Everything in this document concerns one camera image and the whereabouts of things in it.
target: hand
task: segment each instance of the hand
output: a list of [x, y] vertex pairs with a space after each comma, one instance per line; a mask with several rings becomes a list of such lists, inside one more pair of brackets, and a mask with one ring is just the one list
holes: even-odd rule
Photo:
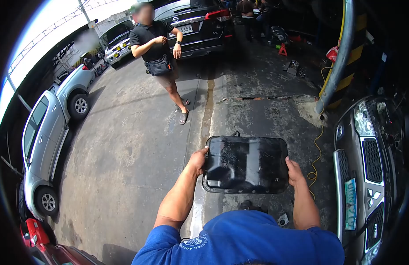
[[162, 44], [165, 44], [168, 41], [168, 39], [164, 36], [159, 36], [157, 38], [154, 38], [153, 40], [154, 40], [154, 43], [162, 43]]
[[305, 177], [303, 177], [303, 173], [300, 170], [300, 166], [297, 162], [290, 160], [290, 158], [287, 156], [286, 164], [288, 167], [288, 183], [290, 185], [294, 187], [297, 183], [305, 180]]
[[175, 44], [174, 46], [174, 58], [175, 59], [179, 59], [181, 58], [181, 45], [179, 45], [178, 43]]
[[204, 156], [209, 150], [208, 146], [205, 146], [203, 149], [194, 152], [191, 157], [190, 161], [188, 161], [186, 168], [192, 169], [196, 173], [196, 177], [203, 174], [202, 166], [204, 163]]

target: forearm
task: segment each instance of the forearm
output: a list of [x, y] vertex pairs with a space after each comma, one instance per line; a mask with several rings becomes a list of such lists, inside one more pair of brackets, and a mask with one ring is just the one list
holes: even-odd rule
[[299, 230], [306, 230], [314, 226], [321, 227], [318, 208], [312, 200], [304, 178], [294, 185], [293, 222], [294, 227]]
[[160, 204], [157, 216], [179, 222], [181, 226], [182, 222], [187, 219], [193, 205], [198, 176], [198, 172], [187, 165]]
[[183, 38], [183, 34], [182, 34], [182, 32], [177, 32], [176, 33], [176, 41], [177, 42], [182, 42], [182, 38]]
[[138, 58], [145, 54], [153, 46], [154, 40], [150, 40], [148, 43], [138, 46], [135, 50], [132, 50], [133, 56]]

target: man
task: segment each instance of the man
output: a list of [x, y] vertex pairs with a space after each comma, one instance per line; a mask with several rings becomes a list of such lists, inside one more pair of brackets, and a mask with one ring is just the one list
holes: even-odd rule
[[237, 11], [241, 13], [241, 20], [244, 24], [244, 32], [246, 33], [246, 40], [252, 42], [252, 34], [253, 37], [260, 43], [262, 40], [260, 38], [260, 31], [256, 26], [256, 19], [255, 14], [253, 13], [253, 9], [255, 8], [255, 4], [250, 2], [249, 0], [241, 0], [237, 4]]
[[192, 154], [174, 187], [160, 204], [154, 228], [132, 264], [343, 264], [345, 253], [332, 232], [322, 230], [299, 165], [286, 157], [294, 187], [293, 223], [277, 226], [270, 215], [248, 210], [225, 212], [210, 220], [198, 237], [181, 242], [180, 227], [191, 210], [194, 188], [203, 173], [204, 149]]
[[257, 21], [262, 23], [266, 41], [271, 43], [271, 28], [269, 26], [271, 20], [271, 12], [274, 10], [274, 5], [269, 2], [270, 0], [262, 0], [259, 10], [262, 12], [260, 16], [257, 17]]
[[[142, 2], [136, 5], [135, 15], [139, 24], [129, 34], [131, 51], [134, 57], [142, 56], [146, 62], [159, 60], [164, 54], [171, 60], [172, 71], [154, 78], [166, 89], [170, 98], [181, 109], [180, 124], [183, 125], [187, 121], [188, 109], [186, 105], [190, 101], [181, 98], [175, 83], [175, 80], [178, 79], [178, 66], [175, 59], [181, 58], [182, 33], [171, 24], [159, 20], [155, 21], [154, 8], [151, 3]], [[176, 35], [176, 44], [172, 54], [166, 38], [168, 33]]]

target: mitsubishi logo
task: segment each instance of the mitsubishi logo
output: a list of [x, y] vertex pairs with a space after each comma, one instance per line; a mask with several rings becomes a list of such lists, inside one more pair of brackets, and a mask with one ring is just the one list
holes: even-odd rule
[[374, 200], [377, 200], [378, 197], [380, 197], [381, 192], [376, 191], [374, 193], [374, 191], [371, 189], [367, 189], [367, 191], [368, 193], [366, 194], [366, 196], [369, 198], [369, 202], [368, 202], [368, 209], [369, 209], [374, 204]]

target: yellow extension cord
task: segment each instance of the yellow extension cord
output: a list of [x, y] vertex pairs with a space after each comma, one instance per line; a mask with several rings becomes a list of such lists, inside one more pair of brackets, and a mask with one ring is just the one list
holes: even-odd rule
[[[323, 79], [324, 79], [324, 75], [322, 74], [322, 70], [324, 70], [325, 68], [327, 68], [327, 67], [324, 67], [324, 68], [321, 69], [321, 75], [322, 75], [322, 78], [323, 78]], [[324, 103], [324, 101], [323, 101], [322, 99], [320, 99], [320, 100], [321, 100], [321, 102], [322, 102], [322, 111], [321, 111], [321, 113], [318, 115], [318, 117], [321, 116], [321, 115], [324, 113], [324, 110], [325, 110], [325, 103]], [[306, 176], [309, 180], [312, 181], [312, 183], [308, 186], [308, 188], [309, 188], [309, 192], [312, 194], [313, 200], [315, 200], [315, 194], [311, 191], [310, 187], [315, 183], [316, 177], [318, 176], [318, 171], [316, 170], [316, 167], [315, 167], [313, 164], [315, 164], [315, 163], [321, 158], [321, 155], [322, 155], [321, 149], [320, 149], [319, 146], [317, 145], [316, 140], [318, 140], [318, 139], [322, 136], [322, 134], [324, 133], [324, 124], [322, 124], [321, 119], [319, 119], [319, 122], [321, 123], [321, 133], [320, 133], [320, 135], [319, 135], [317, 138], [315, 138], [315, 140], [313, 140], [313, 143], [315, 144], [316, 148], [318, 148], [318, 150], [319, 150], [319, 156], [318, 156], [318, 158], [317, 158], [315, 161], [313, 161], [312, 164], [311, 164], [314, 171], [313, 171], [313, 172], [309, 172], [308, 175]], [[311, 178], [311, 177], [309, 177], [310, 174], [314, 174], [315, 176], [314, 176], [313, 178]]]

